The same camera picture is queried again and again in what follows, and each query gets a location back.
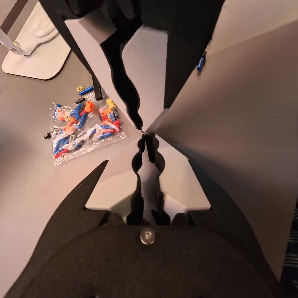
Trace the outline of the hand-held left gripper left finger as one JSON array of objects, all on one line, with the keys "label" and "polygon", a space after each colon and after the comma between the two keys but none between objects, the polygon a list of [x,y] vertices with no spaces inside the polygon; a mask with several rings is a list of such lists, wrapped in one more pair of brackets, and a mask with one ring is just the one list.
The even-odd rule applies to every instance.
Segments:
[{"label": "hand-held left gripper left finger", "polygon": [[145,136],[138,136],[110,158],[85,207],[111,211],[126,219],[127,224],[141,224],[144,200],[141,192],[142,153]]}]

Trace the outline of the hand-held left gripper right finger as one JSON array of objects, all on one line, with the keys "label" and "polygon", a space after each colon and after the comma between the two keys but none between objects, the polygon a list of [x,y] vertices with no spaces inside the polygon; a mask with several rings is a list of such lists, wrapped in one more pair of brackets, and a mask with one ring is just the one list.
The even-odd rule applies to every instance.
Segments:
[{"label": "hand-held left gripper right finger", "polygon": [[164,160],[159,176],[163,194],[162,209],[173,219],[178,213],[210,210],[211,204],[199,183],[188,158],[155,135],[157,152]]}]

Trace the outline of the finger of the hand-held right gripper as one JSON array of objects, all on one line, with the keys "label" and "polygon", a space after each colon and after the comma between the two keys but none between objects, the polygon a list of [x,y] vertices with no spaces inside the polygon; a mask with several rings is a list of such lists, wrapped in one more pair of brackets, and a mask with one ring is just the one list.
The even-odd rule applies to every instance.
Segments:
[{"label": "finger of the hand-held right gripper", "polygon": [[122,61],[121,32],[106,18],[69,19],[65,25],[105,92],[130,122],[141,129],[140,99]]},{"label": "finger of the hand-held right gripper", "polygon": [[142,25],[125,45],[122,60],[140,98],[143,132],[155,132],[164,114],[168,34]]}]

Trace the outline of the black lego beam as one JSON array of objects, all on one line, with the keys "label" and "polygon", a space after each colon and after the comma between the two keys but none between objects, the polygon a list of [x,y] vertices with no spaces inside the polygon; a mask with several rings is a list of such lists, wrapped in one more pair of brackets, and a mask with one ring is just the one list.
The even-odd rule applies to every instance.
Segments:
[{"label": "black lego beam", "polygon": [[93,89],[94,89],[94,93],[95,93],[95,99],[96,99],[96,101],[100,101],[103,99],[102,89],[101,89],[101,85],[100,85],[98,79],[94,75],[92,76],[92,82],[93,82]]},{"label": "black lego beam", "polygon": [[150,137],[145,137],[146,141],[146,146],[147,146],[147,153],[148,153],[148,158],[151,163],[155,162],[155,147],[154,147],[154,141],[152,136]]}]

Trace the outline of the blue and black lego pin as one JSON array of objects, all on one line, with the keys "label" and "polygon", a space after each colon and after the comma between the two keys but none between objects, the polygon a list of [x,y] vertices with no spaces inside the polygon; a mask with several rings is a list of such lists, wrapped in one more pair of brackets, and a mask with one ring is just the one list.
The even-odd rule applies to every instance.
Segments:
[{"label": "blue and black lego pin", "polygon": [[205,65],[206,62],[206,55],[207,55],[207,51],[205,50],[199,60],[199,63],[197,65],[197,71],[201,72],[203,70],[203,67]]}]

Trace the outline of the clear bag of lego pieces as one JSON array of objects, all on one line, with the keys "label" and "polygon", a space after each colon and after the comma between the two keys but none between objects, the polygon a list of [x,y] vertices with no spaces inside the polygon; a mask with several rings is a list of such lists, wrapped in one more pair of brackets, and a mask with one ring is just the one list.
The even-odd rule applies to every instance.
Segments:
[{"label": "clear bag of lego pieces", "polygon": [[126,138],[119,109],[105,92],[96,101],[94,91],[83,96],[86,100],[50,109],[50,131],[54,166],[58,166],[96,148]]}]

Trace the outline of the blue plaid shirt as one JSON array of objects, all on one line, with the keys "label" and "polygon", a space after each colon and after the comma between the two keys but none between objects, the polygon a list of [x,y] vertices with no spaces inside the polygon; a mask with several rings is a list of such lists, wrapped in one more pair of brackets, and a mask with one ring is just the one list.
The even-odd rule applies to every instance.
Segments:
[{"label": "blue plaid shirt", "polygon": [[298,290],[298,223],[292,222],[282,270],[282,283],[294,292]]}]

